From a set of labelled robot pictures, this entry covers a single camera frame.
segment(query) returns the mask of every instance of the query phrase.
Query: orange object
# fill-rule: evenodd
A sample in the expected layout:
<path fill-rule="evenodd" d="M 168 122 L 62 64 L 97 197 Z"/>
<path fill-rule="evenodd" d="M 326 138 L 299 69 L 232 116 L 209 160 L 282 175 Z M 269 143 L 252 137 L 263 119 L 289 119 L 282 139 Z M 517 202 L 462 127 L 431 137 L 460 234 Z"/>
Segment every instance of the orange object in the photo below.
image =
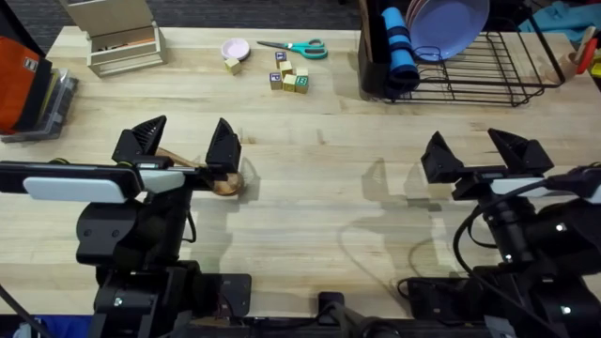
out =
<path fill-rule="evenodd" d="M 38 122 L 52 63 L 17 41 L 0 37 L 0 131 L 27 131 Z"/>
<path fill-rule="evenodd" d="M 584 49 L 584 53 L 582 54 L 582 59 L 578 64 L 578 68 L 576 69 L 576 74 L 582 74 L 593 62 L 594 51 L 597 48 L 597 38 L 591 38 L 589 42 L 586 44 L 586 48 Z"/>

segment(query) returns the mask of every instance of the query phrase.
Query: black wire dish rack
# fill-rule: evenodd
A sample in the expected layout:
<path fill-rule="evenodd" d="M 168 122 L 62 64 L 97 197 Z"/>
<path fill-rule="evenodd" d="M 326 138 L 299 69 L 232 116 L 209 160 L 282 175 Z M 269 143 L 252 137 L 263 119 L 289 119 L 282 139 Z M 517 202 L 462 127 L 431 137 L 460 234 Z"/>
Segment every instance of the black wire dish rack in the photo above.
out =
<path fill-rule="evenodd" d="M 362 90 L 370 100 L 392 103 L 457 101 L 513 107 L 528 103 L 531 98 L 543 95 L 546 88 L 557 88 L 565 81 L 545 36 L 528 13 L 533 34 L 519 33 L 516 24 L 509 19 L 489 18 L 486 26 L 502 26 L 503 30 L 482 32 L 466 50 L 449 59 L 442 60 L 438 53 L 438 62 L 423 61 L 419 58 L 419 49 L 414 50 L 421 79 L 415 90 L 398 98 L 388 97 L 382 88 L 385 83 L 382 77 L 387 76 L 390 66 L 390 52 L 388 46 L 384 49 L 376 45 L 379 42 L 387 45 L 388 41 L 374 37 L 375 34 L 386 35 L 378 26 L 383 23 L 373 20 L 370 34 L 374 62 L 367 58 L 362 30 L 359 50 Z M 378 60 L 378 54 L 384 57 Z M 415 80 L 407 80 L 407 83 L 414 84 Z"/>

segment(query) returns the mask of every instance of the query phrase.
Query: wooden block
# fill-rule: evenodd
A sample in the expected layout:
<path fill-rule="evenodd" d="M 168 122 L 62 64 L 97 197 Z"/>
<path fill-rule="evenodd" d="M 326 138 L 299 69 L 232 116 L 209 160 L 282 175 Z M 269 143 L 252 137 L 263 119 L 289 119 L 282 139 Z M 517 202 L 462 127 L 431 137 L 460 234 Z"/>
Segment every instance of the wooden block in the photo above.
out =
<path fill-rule="evenodd" d="M 271 73 L 270 74 L 270 84 L 271 84 L 271 90 L 282 89 L 282 74 Z"/>
<path fill-rule="evenodd" d="M 296 82 L 297 82 L 296 75 L 287 74 L 284 77 L 284 90 L 294 93 Z"/>
<path fill-rule="evenodd" d="M 297 76 L 309 76 L 309 70 L 306 68 L 297 68 Z"/>
<path fill-rule="evenodd" d="M 292 63 L 290 61 L 280 62 L 280 71 L 282 72 L 282 77 L 284 79 L 288 74 L 293 75 Z"/>
<path fill-rule="evenodd" d="M 294 91 L 301 94 L 307 94 L 307 90 L 309 90 L 309 77 L 297 75 Z"/>
<path fill-rule="evenodd" d="M 236 58 L 230 57 L 225 60 L 225 68 L 232 73 L 232 75 L 236 75 L 242 70 L 242 65 Z"/>
<path fill-rule="evenodd" d="M 275 52 L 275 67 L 280 68 L 280 62 L 286 61 L 285 52 Z"/>

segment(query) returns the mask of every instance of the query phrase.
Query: blue cup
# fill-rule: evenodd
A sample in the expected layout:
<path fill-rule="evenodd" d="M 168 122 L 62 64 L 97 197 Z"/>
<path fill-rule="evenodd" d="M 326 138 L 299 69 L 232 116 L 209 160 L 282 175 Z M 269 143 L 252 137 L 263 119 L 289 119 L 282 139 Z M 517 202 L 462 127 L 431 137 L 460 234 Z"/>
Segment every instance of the blue cup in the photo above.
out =
<path fill-rule="evenodd" d="M 389 7 L 382 11 L 382 17 L 391 50 L 387 89 L 391 95 L 398 96 L 417 88 L 420 73 L 413 61 L 409 31 L 405 27 L 401 11 L 398 8 Z"/>

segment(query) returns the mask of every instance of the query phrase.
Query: wooden table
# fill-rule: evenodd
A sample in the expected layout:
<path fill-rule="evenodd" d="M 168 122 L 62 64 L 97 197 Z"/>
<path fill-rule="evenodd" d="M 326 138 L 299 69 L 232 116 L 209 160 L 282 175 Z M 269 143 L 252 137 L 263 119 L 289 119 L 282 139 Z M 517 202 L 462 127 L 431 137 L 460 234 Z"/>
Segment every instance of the wooden table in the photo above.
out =
<path fill-rule="evenodd" d="M 501 163 L 490 127 L 538 139 L 557 165 L 553 173 L 601 154 L 601 95 L 588 75 L 518 108 L 389 105 L 359 97 L 356 31 L 163 32 L 168 65 L 101 80 L 85 66 L 84 34 L 65 27 L 49 58 L 81 83 L 63 135 L 2 145 L 0 158 L 111 163 L 121 130 L 167 115 L 162 146 L 202 160 L 219 117 L 226 118 L 243 143 L 247 191 L 194 195 L 198 241 L 183 244 L 181 258 L 198 260 L 205 272 L 250 273 L 250 315 L 314 314 L 316 294 L 333 290 L 365 315 L 406 316 L 396 280 L 460 271 L 451 237 L 472 204 L 451 201 L 451 186 L 427 184 L 420 157 L 435 131 L 469 164 Z M 219 53 L 232 37 L 253 48 L 237 76 L 225 71 Z M 275 50 L 254 42 L 312 37 L 326 41 L 327 59 L 288 54 L 293 66 L 309 69 L 309 93 L 271 91 Z M 548 40 L 557 56 L 572 50 L 564 36 Z M 75 262 L 84 206 L 0 196 L 0 282 L 32 313 L 92 311 L 94 269 Z M 475 236 L 490 239 L 483 225 Z M 467 240 L 462 248 L 471 265 L 500 260 Z M 601 295 L 601 279 L 588 281 Z M 9 312 L 4 302 L 0 311 Z"/>

